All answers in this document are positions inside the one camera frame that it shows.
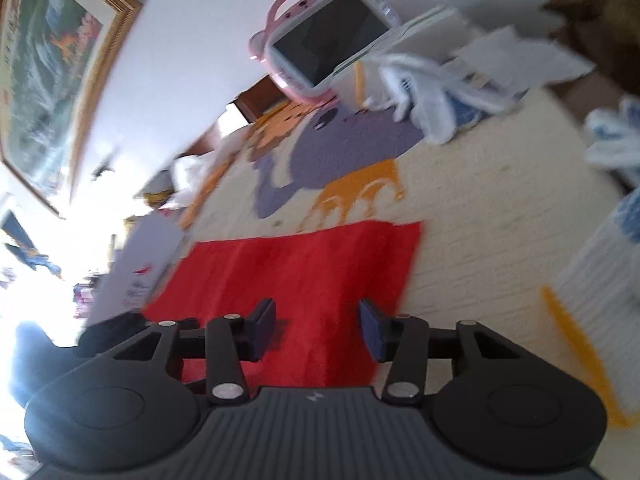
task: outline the white paper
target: white paper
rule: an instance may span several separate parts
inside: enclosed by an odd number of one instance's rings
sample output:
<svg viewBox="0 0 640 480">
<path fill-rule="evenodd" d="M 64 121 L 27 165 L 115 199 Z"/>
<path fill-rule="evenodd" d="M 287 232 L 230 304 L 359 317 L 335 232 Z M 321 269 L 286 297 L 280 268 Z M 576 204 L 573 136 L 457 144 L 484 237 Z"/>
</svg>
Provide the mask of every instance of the white paper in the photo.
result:
<svg viewBox="0 0 640 480">
<path fill-rule="evenodd" d="M 478 38 L 455 54 L 512 96 L 548 83 L 577 79 L 595 67 L 555 42 L 518 38 L 513 27 Z"/>
<path fill-rule="evenodd" d="M 87 326 L 145 306 L 184 238 L 179 218 L 180 211 L 162 209 L 138 220 L 113 269 L 100 283 Z"/>
</svg>

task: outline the red cloth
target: red cloth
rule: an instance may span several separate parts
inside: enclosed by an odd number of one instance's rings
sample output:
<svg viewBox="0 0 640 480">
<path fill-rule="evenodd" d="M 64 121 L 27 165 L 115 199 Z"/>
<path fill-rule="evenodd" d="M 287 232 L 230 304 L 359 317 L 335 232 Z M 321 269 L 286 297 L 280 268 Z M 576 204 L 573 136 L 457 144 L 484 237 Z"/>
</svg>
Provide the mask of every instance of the red cloth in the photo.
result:
<svg viewBox="0 0 640 480">
<path fill-rule="evenodd" d="M 420 224 L 366 221 L 279 238 L 197 244 L 148 307 L 154 321 L 229 313 L 246 316 L 262 298 L 276 302 L 271 349 L 242 363 L 251 388 L 356 386 L 376 369 L 360 336 L 357 304 L 371 298 L 396 312 Z M 185 361 L 183 380 L 204 377 L 204 361 Z"/>
</svg>

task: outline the painting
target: painting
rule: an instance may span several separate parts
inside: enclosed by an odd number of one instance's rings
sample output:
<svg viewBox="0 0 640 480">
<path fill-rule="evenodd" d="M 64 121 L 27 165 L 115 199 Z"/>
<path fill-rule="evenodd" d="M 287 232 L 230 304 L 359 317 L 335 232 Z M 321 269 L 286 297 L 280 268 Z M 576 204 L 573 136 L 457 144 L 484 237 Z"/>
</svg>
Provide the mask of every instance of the painting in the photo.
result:
<svg viewBox="0 0 640 480">
<path fill-rule="evenodd" d="M 136 0 L 0 0 L 2 163 L 57 214 L 139 8 Z"/>
</svg>

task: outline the gold frame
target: gold frame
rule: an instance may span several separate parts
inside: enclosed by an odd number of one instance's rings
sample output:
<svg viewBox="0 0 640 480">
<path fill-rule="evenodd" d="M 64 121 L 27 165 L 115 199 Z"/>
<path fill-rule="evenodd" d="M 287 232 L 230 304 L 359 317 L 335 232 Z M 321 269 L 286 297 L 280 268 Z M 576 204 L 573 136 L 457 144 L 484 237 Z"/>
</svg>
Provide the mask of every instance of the gold frame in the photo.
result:
<svg viewBox="0 0 640 480">
<path fill-rule="evenodd" d="M 140 11 L 142 4 L 137 0 L 103 0 L 113 10 L 116 15 L 111 22 L 110 29 L 105 35 L 102 46 L 98 53 L 96 62 L 88 76 L 86 86 L 87 90 L 81 97 L 78 105 L 78 129 L 74 134 L 73 146 L 70 157 L 70 171 L 66 181 L 66 190 L 69 196 L 69 202 L 73 198 L 78 184 L 78 171 L 86 140 L 90 132 L 92 119 L 95 109 L 100 99 L 104 83 L 107 79 L 109 71 L 113 65 L 113 61 L 122 46 L 125 36 L 127 35 L 136 15 Z M 4 14 L 6 0 L 0 0 L 0 30 L 3 28 L 1 17 Z M 14 168 L 2 152 L 2 142 L 0 142 L 0 159 L 2 163 L 20 180 L 20 182 L 33 193 L 36 198 L 42 202 L 49 210 L 57 216 L 62 217 L 58 211 L 42 193 L 37 191 L 28 181 L 20 174 L 17 168 Z"/>
</svg>

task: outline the red logo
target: red logo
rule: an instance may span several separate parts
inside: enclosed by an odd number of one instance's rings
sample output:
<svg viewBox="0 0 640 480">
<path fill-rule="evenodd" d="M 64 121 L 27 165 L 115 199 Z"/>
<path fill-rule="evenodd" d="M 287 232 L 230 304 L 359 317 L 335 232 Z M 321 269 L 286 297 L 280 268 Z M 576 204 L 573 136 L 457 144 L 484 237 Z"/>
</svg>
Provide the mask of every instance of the red logo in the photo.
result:
<svg viewBox="0 0 640 480">
<path fill-rule="evenodd" d="M 146 264 L 145 267 L 142 267 L 142 269 L 138 269 L 134 272 L 134 274 L 137 274 L 139 276 L 144 276 L 146 273 L 148 273 L 151 269 L 153 269 L 153 265 L 151 264 Z"/>
</svg>

